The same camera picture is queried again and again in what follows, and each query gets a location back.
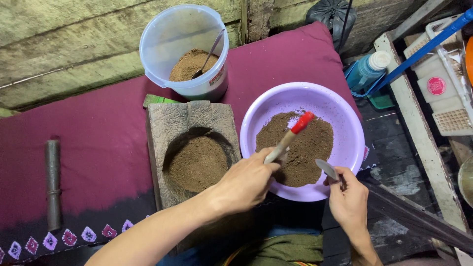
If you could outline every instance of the purple plastic bowl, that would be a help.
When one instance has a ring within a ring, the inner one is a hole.
[[[355,111],[340,95],[324,86],[308,82],[276,86],[254,101],[246,112],[240,131],[243,158],[250,157],[256,151],[256,135],[271,117],[301,109],[312,111],[332,125],[333,149],[328,162],[334,166],[348,167],[357,174],[363,161],[365,137]],[[270,191],[293,201],[323,200],[330,194],[330,189],[323,185],[326,177],[322,173],[317,183],[302,187],[289,187],[273,181]]]

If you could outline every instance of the blue handle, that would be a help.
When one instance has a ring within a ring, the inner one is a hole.
[[[423,57],[428,52],[432,51],[437,45],[441,44],[443,41],[447,40],[452,34],[459,31],[463,26],[468,22],[473,20],[473,7],[468,9],[461,17],[455,20],[452,24],[446,27],[439,35],[433,38],[431,41],[426,43],[421,49],[415,52],[411,57],[406,61],[400,64],[396,69],[391,73],[387,74],[382,82],[380,82],[373,90],[371,90],[370,95],[380,90],[386,84],[388,84],[392,79],[400,75],[404,70],[414,64],[417,60]]]

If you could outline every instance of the green object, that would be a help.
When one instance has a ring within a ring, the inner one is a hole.
[[[174,101],[174,100],[164,98],[161,96],[156,96],[153,94],[147,94],[145,97],[145,101],[143,102],[143,107],[148,108],[148,104],[158,104],[158,103],[181,103],[181,102]]]
[[[293,266],[295,261],[318,265],[324,260],[323,238],[323,235],[290,234],[256,241],[237,250],[232,260],[219,265]]]
[[[382,89],[375,92],[373,95],[367,95],[368,100],[376,109],[386,109],[394,107],[394,103],[389,96],[389,86],[384,86]]]

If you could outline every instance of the person's arm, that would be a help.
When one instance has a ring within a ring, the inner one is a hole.
[[[367,229],[368,189],[349,168],[335,170],[345,179],[346,190],[342,192],[338,182],[330,184],[330,211],[350,239],[351,262],[353,266],[382,266]]]
[[[262,202],[277,163],[263,164],[265,148],[233,165],[215,185],[191,199],[142,220],[103,246],[86,266],[155,265],[195,229]]]

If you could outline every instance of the purple diamond pattern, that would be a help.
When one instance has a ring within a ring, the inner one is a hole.
[[[95,242],[95,239],[97,238],[97,235],[88,226],[86,226],[86,228],[82,232],[81,236],[82,236],[82,239],[87,241],[87,242]]]
[[[20,258],[20,253],[21,253],[21,246],[18,244],[18,242],[13,241],[11,243],[10,250],[8,251],[8,254],[12,256],[14,259],[19,259]]]
[[[64,234],[62,235],[62,241],[67,246],[72,247],[76,244],[77,237],[69,229],[66,229],[66,231],[64,231]]]
[[[3,250],[0,248],[0,264],[3,260],[3,257],[5,257],[5,252],[3,252]]]
[[[130,220],[126,220],[125,223],[122,226],[122,233],[125,233],[128,229],[130,229],[134,224],[130,222]]]
[[[51,232],[48,232],[48,234],[43,240],[43,246],[45,246],[49,250],[54,250],[56,248],[57,243],[57,238],[55,238],[54,235],[51,234]]]
[[[30,237],[28,243],[25,245],[25,249],[32,255],[35,255],[38,250],[38,242],[33,237]]]
[[[117,231],[115,231],[110,225],[106,225],[102,230],[102,234],[108,238],[114,238],[117,236]]]

